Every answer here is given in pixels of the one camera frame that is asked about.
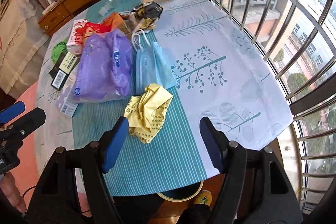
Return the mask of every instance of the black cable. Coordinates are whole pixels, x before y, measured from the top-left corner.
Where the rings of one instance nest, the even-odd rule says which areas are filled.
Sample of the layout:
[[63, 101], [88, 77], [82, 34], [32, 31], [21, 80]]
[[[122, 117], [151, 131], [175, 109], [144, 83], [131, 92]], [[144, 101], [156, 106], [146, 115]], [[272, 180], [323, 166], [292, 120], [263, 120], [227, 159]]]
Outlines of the black cable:
[[25, 194], [27, 194], [28, 193], [28, 191], [30, 191], [31, 189], [33, 189], [33, 188], [35, 188], [36, 187], [36, 185], [35, 186], [33, 186], [33, 187], [30, 187], [29, 189], [27, 189], [24, 193], [23, 193], [23, 195], [22, 195], [22, 198], [24, 198], [25, 197]]

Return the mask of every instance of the yellow slipper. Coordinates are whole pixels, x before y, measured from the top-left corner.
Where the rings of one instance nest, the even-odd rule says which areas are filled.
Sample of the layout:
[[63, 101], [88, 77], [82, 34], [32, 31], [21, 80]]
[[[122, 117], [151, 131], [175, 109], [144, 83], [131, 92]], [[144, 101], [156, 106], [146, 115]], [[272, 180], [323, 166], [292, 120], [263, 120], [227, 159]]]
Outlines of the yellow slipper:
[[211, 192], [208, 190], [200, 191], [194, 199], [194, 204], [205, 204], [210, 206], [212, 200]]

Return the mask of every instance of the finger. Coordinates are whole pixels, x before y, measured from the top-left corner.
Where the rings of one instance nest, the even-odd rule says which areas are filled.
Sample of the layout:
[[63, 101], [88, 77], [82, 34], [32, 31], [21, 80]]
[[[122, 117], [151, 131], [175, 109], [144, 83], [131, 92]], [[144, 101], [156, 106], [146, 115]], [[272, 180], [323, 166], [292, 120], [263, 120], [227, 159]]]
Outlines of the finger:
[[20, 197], [20, 201], [19, 201], [18, 205], [16, 205], [16, 208], [20, 213], [24, 213], [26, 211], [27, 206], [26, 206], [26, 203], [25, 203], [25, 201], [23, 200], [22, 197]]
[[4, 176], [3, 180], [0, 183], [0, 188], [6, 197], [14, 193], [16, 189], [15, 179], [11, 173], [7, 173]]
[[7, 199], [13, 207], [16, 207], [20, 202], [20, 196], [14, 193], [7, 196]]

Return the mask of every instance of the round table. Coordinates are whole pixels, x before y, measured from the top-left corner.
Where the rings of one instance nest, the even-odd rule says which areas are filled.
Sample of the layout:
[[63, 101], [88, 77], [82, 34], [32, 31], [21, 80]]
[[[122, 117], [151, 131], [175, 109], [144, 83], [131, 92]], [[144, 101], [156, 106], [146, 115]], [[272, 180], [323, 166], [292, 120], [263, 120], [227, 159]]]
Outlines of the round table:
[[[102, 0], [75, 17], [100, 22]], [[164, 11], [154, 31], [176, 76], [166, 121], [149, 144], [128, 136], [115, 167], [105, 180], [113, 196], [143, 195], [183, 187], [213, 177], [214, 168], [199, 133], [209, 117], [217, 130], [250, 149], [261, 149], [290, 123], [292, 115], [274, 77], [254, 46], [208, 0], [154, 0]], [[131, 10], [141, 0], [112, 0], [112, 11]], [[51, 87], [52, 47], [65, 39], [72, 22], [52, 37], [39, 77], [36, 106], [46, 123], [34, 134], [37, 167], [42, 172], [58, 146], [67, 150], [98, 140], [123, 115], [129, 97], [100, 104], [80, 104], [70, 118], [55, 107], [59, 91]], [[84, 192], [76, 171], [78, 191]]]

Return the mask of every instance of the teal striped table runner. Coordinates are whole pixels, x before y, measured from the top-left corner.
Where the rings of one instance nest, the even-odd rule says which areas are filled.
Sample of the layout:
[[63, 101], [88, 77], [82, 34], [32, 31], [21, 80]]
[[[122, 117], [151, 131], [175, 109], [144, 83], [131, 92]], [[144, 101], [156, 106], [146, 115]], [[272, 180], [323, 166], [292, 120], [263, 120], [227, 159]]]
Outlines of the teal striped table runner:
[[[93, 23], [100, 22], [104, 17], [98, 11], [108, 1], [102, 0], [91, 6], [86, 18]], [[139, 4], [140, 0], [112, 1], [115, 12], [131, 10]], [[153, 32], [147, 36], [150, 41], [157, 41]], [[175, 87], [168, 91], [174, 98], [158, 135], [149, 144], [141, 143], [135, 136], [128, 136], [115, 167], [104, 175], [111, 195], [157, 193], [207, 178], [179, 94]], [[130, 96], [100, 104], [80, 104], [73, 116], [75, 148], [98, 140], [105, 131], [110, 130], [123, 115], [129, 99]]]

